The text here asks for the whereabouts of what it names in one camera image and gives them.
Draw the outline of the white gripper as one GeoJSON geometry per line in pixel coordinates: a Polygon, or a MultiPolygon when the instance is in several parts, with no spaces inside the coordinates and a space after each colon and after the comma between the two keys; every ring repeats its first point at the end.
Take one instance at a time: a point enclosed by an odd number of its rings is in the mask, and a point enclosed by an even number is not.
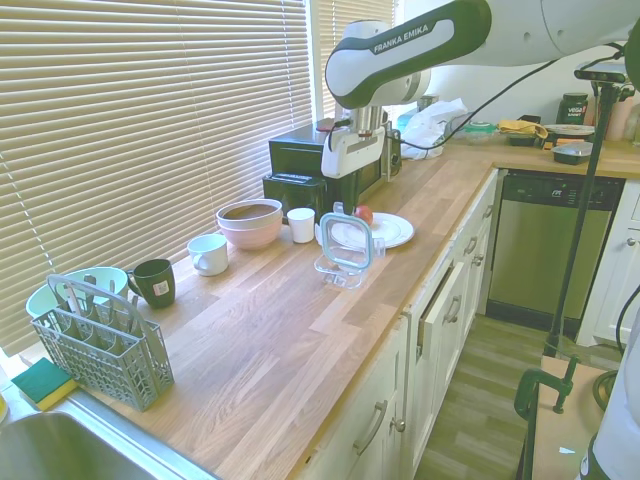
{"type": "Polygon", "coordinates": [[[329,179],[329,210],[344,203],[345,213],[354,213],[358,204],[359,169],[377,161],[383,150],[385,128],[375,129],[371,136],[341,129],[331,132],[324,142],[321,173],[329,179]]]}

